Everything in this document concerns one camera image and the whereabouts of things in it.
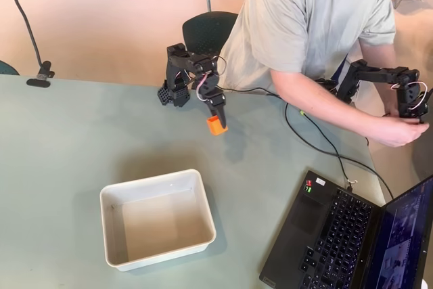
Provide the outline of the person's right hand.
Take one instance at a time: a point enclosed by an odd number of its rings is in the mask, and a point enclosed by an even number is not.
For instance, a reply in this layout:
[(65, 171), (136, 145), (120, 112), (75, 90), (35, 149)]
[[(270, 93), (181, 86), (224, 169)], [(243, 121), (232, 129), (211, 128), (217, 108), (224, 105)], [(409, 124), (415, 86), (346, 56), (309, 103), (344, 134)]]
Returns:
[(374, 123), (369, 137), (385, 146), (397, 148), (418, 139), (429, 126), (415, 118), (383, 117)]

